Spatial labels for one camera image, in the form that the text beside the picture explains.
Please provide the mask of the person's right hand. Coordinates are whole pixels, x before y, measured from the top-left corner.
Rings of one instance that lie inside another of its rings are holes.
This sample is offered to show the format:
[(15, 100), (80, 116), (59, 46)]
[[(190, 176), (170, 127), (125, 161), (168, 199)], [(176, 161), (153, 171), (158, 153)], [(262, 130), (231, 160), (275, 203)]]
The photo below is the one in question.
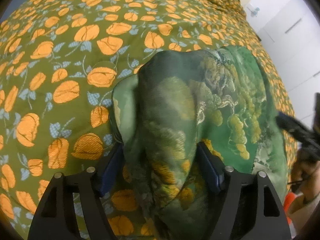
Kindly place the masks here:
[(313, 159), (304, 148), (300, 148), (291, 171), (291, 179), (297, 182), (294, 185), (297, 189), (292, 189), (292, 192), (299, 196), (290, 205), (288, 214), (305, 207), (313, 212), (319, 203), (319, 160)]

